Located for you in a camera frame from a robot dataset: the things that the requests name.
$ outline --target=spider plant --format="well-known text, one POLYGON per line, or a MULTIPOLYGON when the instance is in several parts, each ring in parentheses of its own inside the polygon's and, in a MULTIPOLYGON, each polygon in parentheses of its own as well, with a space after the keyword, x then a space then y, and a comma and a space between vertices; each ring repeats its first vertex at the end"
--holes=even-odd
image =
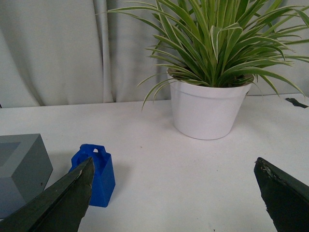
POLYGON ((171 80, 206 87, 237 87, 263 78, 277 93, 271 78, 279 79, 303 93, 285 77, 265 68, 309 62, 297 56, 293 44, 308 43, 295 32, 309 28, 305 10, 309 6, 282 6, 282 0, 154 0, 153 4, 130 1, 131 6, 109 10, 136 18, 157 30, 158 44, 147 48, 150 57, 162 60, 158 66, 169 69, 173 77, 156 84, 145 100, 154 97, 171 80), (153 20, 137 16, 134 10, 149 11, 153 20), (285 26, 292 18, 301 24, 285 26))

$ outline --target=curtain fold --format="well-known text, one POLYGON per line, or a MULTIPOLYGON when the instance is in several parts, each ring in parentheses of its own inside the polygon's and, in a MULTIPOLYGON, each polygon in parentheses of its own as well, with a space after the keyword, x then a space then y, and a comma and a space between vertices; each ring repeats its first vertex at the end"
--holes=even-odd
POLYGON ((0 0, 0 31, 2 107, 103 102, 92 0, 0 0))

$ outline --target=white flower pot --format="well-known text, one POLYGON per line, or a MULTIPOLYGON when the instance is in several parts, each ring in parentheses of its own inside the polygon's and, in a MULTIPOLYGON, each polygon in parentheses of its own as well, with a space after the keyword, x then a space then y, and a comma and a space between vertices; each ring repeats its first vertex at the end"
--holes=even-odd
POLYGON ((196 139, 226 136, 251 85, 211 88, 170 81, 174 126, 196 139))

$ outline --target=black object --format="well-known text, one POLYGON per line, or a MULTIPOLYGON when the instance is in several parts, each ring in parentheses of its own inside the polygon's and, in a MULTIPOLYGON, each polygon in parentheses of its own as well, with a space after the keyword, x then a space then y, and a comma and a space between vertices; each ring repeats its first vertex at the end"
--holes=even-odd
POLYGON ((0 222, 0 232, 77 232, 91 198, 88 158, 43 193, 0 222))
POLYGON ((299 107, 302 107, 304 109, 306 109, 308 107, 307 105, 299 103, 295 98, 286 98, 286 100, 288 102, 291 102, 293 104, 293 106, 299 106, 299 107))
POLYGON ((254 173, 278 232, 309 232, 309 187, 258 158, 254 173))

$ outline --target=plant pot rim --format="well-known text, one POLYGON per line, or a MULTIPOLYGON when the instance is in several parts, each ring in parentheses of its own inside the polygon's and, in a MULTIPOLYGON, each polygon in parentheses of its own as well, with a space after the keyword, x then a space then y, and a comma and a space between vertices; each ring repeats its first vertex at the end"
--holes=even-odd
POLYGON ((181 80, 174 81, 172 79, 169 80, 169 83, 172 88, 175 88, 181 92, 203 98, 213 98, 213 96, 216 98, 238 97, 247 93, 252 86, 252 83, 245 83, 244 85, 238 87, 206 87, 192 85, 181 80))

